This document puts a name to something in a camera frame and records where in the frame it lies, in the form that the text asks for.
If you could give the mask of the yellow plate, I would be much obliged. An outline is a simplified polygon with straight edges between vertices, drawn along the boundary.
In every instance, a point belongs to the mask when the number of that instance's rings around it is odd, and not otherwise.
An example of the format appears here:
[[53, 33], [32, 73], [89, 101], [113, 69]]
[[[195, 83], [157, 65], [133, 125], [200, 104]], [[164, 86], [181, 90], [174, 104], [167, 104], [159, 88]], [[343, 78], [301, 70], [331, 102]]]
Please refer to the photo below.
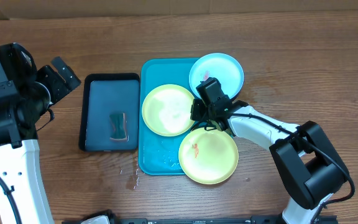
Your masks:
[[178, 159], [183, 172], [191, 180], [214, 185], [224, 182], [234, 173], [239, 152], [227, 133], [199, 128], [182, 140]]
[[190, 118], [194, 99], [192, 93], [180, 85], [158, 86], [147, 94], [142, 104], [144, 123], [160, 136], [183, 134], [194, 124]]

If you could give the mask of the green sponge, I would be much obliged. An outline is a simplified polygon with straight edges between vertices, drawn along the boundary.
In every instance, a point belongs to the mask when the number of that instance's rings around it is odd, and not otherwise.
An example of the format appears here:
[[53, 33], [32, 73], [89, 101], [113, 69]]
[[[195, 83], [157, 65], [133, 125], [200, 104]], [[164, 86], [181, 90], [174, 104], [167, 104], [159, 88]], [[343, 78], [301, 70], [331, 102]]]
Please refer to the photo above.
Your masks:
[[125, 113], [113, 113], [109, 115], [109, 120], [112, 126], [111, 139], [113, 141], [126, 141], [127, 128], [126, 128], [126, 114]]

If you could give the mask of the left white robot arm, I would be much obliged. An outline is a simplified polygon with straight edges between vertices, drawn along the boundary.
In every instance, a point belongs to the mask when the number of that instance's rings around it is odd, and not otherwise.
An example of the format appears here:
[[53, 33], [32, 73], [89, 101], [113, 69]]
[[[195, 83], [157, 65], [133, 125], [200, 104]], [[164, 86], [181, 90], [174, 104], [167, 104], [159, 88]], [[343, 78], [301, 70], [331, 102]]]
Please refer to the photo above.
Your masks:
[[60, 58], [36, 69], [24, 52], [0, 55], [0, 217], [53, 223], [40, 171], [36, 122], [80, 85]]

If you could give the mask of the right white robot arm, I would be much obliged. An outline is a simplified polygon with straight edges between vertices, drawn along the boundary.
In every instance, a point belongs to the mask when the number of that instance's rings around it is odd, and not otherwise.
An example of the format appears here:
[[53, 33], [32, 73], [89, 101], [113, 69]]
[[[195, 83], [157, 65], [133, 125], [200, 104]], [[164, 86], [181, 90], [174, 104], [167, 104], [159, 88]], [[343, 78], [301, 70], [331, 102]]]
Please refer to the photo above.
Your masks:
[[191, 118], [197, 128], [227, 132], [268, 150], [290, 200], [275, 223], [337, 223], [323, 217], [329, 204], [349, 200], [355, 185], [349, 170], [320, 125], [290, 124], [270, 118], [243, 101], [220, 99], [206, 105], [195, 99]]

